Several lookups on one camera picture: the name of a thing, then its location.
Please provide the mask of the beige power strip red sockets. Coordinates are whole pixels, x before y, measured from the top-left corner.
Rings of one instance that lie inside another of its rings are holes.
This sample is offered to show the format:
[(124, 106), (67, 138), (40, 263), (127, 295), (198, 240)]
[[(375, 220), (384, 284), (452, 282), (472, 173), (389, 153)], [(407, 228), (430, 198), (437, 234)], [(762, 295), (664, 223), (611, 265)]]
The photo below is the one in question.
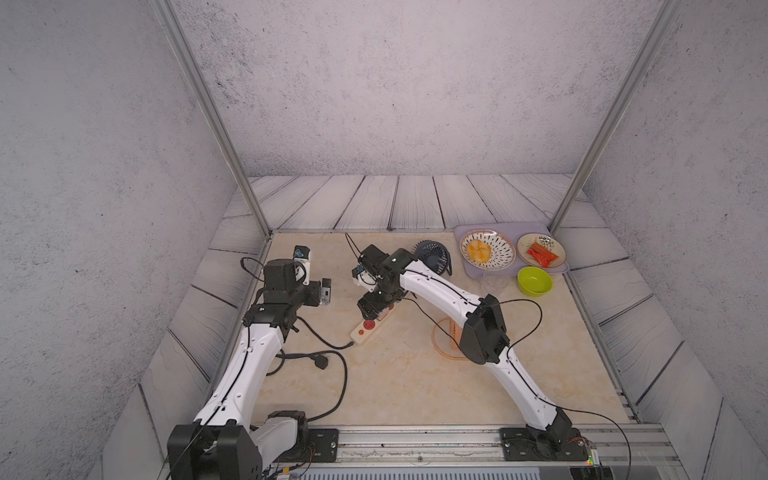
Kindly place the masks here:
[(354, 344), (362, 344), (366, 342), (374, 333), (381, 329), (382, 324), (394, 309), (395, 306), (390, 306), (381, 311), (375, 319), (361, 321), (360, 324), (350, 332), (352, 342)]

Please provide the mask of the orange desk fan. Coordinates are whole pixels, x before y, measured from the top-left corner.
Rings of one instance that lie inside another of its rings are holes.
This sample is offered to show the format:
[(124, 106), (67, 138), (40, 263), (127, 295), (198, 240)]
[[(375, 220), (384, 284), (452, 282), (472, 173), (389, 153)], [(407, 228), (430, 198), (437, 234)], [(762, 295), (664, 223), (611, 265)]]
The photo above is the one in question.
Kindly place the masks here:
[(431, 333), (432, 346), (443, 358), (468, 362), (468, 358), (461, 352), (459, 342), (462, 336), (462, 328), (456, 322), (445, 317), (437, 322)]

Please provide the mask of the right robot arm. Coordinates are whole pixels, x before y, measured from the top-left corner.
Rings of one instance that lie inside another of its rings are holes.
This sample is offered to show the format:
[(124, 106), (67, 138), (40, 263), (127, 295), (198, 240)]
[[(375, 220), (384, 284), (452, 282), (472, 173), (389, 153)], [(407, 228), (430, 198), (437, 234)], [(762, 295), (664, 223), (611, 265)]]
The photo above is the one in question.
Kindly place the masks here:
[(461, 329), (456, 341), (471, 362), (488, 369), (517, 405), (526, 428), (545, 455), (561, 451), (569, 441), (572, 421), (539, 388), (514, 352), (507, 335), (502, 302), (480, 297), (441, 277), (414, 254), (392, 254), (368, 246), (358, 256), (353, 278), (367, 289), (358, 300), (366, 321), (373, 321), (410, 293), (448, 315)]

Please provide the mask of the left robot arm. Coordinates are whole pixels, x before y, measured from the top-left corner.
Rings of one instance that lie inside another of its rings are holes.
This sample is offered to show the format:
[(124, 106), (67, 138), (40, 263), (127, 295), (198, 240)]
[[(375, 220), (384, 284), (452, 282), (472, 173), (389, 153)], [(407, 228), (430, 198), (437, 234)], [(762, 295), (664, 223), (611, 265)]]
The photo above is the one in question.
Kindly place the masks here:
[(257, 428), (251, 419), (298, 310), (330, 301), (330, 280), (309, 278), (308, 254), (298, 247), (293, 258), (264, 266), (263, 286), (241, 320), (223, 376), (194, 420), (176, 426), (168, 438), (167, 478), (261, 479), (281, 455), (306, 446), (308, 421), (302, 412), (275, 412)]

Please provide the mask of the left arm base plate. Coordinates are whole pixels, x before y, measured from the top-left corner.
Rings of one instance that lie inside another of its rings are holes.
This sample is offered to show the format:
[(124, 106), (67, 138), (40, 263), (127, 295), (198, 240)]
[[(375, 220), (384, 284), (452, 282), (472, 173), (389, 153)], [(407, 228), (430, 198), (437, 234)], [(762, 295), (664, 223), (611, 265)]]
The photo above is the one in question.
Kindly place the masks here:
[(279, 457), (279, 462), (298, 465), (335, 463), (338, 447), (338, 429), (310, 428), (306, 435), (300, 436), (296, 446)]

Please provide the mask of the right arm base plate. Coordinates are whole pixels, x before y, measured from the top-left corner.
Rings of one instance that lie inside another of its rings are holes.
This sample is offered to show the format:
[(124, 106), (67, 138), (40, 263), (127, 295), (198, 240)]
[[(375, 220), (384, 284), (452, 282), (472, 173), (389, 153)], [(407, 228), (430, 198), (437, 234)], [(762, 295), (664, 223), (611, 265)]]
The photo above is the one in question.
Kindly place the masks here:
[(546, 434), (534, 434), (527, 428), (500, 428), (499, 435), (505, 461), (586, 463), (591, 459), (588, 442), (576, 428), (571, 428), (558, 445)]

